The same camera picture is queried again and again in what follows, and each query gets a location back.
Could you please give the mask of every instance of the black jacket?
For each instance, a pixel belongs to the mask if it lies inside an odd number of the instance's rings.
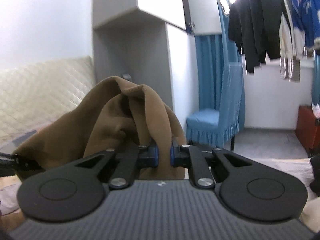
[[[245,54],[247,72],[280,57],[280,0],[236,0],[230,6],[229,39]]]

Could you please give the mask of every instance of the metal screw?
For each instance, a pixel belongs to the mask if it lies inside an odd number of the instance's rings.
[[[164,181],[160,181],[157,183],[158,186],[163,187],[165,186],[167,183],[165,183]]]
[[[110,184],[115,187],[124,186],[127,181],[124,178],[114,178],[111,180]]]
[[[198,184],[203,187],[208,187],[213,184],[213,180],[210,178],[201,178],[201,179],[198,179]]]

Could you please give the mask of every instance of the gray floor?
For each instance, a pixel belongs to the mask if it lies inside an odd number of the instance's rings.
[[[230,149],[230,142],[225,145]],[[246,129],[236,135],[234,152],[248,158],[307,158],[294,131]]]

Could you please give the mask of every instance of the blue chair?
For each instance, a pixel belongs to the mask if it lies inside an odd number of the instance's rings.
[[[187,118],[187,140],[223,147],[239,132],[239,110],[243,87],[243,69],[238,62],[231,62],[223,70],[220,109],[202,109]]]

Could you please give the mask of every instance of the quilted white mattress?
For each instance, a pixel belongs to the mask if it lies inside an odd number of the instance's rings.
[[[73,110],[95,86],[90,57],[0,71],[0,144]]]

